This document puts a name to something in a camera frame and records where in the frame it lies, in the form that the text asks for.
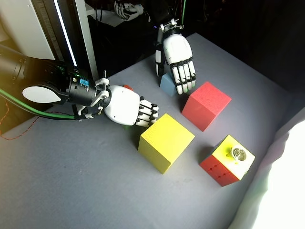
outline gray table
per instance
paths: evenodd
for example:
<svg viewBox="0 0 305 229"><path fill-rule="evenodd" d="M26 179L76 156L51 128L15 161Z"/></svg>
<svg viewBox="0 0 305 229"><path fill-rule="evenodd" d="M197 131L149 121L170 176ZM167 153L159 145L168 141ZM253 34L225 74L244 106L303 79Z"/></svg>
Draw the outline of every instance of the gray table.
<svg viewBox="0 0 305 229"><path fill-rule="evenodd" d="M289 104L290 95L198 34L188 37L199 87L209 81L232 98L201 132L155 77L154 56L111 77L160 106L195 139L162 175L137 152L140 134L105 116L81 123L40 119L15 141L0 139L2 229L222 229L232 220ZM71 112L68 105L57 111ZM15 136L29 120L8 132ZM220 187L200 166L231 134L256 160L242 181Z"/></svg>

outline green cable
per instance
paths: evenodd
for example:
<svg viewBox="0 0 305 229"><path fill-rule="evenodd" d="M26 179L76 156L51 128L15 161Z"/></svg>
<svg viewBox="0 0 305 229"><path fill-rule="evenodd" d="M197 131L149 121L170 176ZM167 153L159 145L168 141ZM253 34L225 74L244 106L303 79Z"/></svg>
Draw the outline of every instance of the green cable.
<svg viewBox="0 0 305 229"><path fill-rule="evenodd" d="M6 97L8 97L9 99L15 101L16 103L18 103L19 105L27 108L28 110L31 110L39 115L44 115L44 116L48 116L48 117L53 117L53 118L65 118L65 119L75 119L74 116L71 116L71 115L60 115L60 114L50 114L50 113L46 113L46 112L43 112L43 111L39 111L39 110L36 110L35 108L25 104L24 102L16 99L14 96L10 95L9 93L7 93L6 91L2 90L0 88L0 93Z"/></svg>
<svg viewBox="0 0 305 229"><path fill-rule="evenodd" d="M182 12L182 19L181 19L181 24L182 25L183 25L183 22L184 22L185 3L186 3L186 0L184 0L184 3L183 3L183 12Z"/></svg>

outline light strip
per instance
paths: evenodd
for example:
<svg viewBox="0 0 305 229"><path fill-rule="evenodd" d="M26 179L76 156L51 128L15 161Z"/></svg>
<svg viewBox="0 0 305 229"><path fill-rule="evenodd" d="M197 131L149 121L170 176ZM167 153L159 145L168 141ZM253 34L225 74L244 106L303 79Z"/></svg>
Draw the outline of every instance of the light strip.
<svg viewBox="0 0 305 229"><path fill-rule="evenodd" d="M63 34L65 35L65 39L66 39L66 42L67 42L67 45L68 45L68 48L69 48L69 51L70 51L70 55L71 55L72 60L73 60L73 64L74 64L74 66L77 66L75 58L74 58L74 54L73 54L73 51L72 51L72 48L71 48L71 45L70 45L70 41L69 41L69 38L68 38L68 34L67 34L67 31L66 31L66 27L65 27L65 24L63 23L63 20L62 20L61 10L59 9L59 5L58 5L57 0L54 0L54 3L55 3L55 8L56 8L56 11L57 11L57 14L58 14L58 17L59 17L59 21L61 22L61 27L62 27L62 30L63 30Z"/></svg>

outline blue block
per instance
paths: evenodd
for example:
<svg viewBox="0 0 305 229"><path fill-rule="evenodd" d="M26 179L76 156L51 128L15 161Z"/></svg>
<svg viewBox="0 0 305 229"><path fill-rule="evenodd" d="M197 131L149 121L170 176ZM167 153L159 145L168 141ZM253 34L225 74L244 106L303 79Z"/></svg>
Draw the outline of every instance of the blue block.
<svg viewBox="0 0 305 229"><path fill-rule="evenodd" d="M169 96L174 96L176 91L176 85L173 82L172 74L164 74L161 78L160 88L167 93Z"/></svg>

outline spare robotic hand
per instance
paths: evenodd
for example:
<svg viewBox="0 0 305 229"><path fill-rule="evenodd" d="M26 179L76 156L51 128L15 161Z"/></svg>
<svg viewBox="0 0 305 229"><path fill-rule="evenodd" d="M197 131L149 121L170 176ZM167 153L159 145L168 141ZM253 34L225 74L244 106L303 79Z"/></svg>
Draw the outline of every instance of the spare robotic hand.
<svg viewBox="0 0 305 229"><path fill-rule="evenodd" d="M141 4L131 4L124 0L114 1L115 13L125 21L131 21L139 15L143 14L144 8Z"/></svg>
<svg viewBox="0 0 305 229"><path fill-rule="evenodd" d="M156 71L159 77L164 74L165 61L171 68L178 94L186 93L195 87L196 72L190 44L181 35L183 25L171 19L161 24L156 46Z"/></svg>
<svg viewBox="0 0 305 229"><path fill-rule="evenodd" d="M103 78L94 82L78 67L60 61L27 57L0 45L0 76L1 81L7 84L6 88L21 91L32 102L74 104L74 116L60 120L94 118L104 111L116 123L149 127L158 117L159 107L156 104L125 87L109 86L106 71ZM0 96L29 112L34 110L2 88ZM85 112L87 107L97 107L97 112L89 114Z"/></svg>

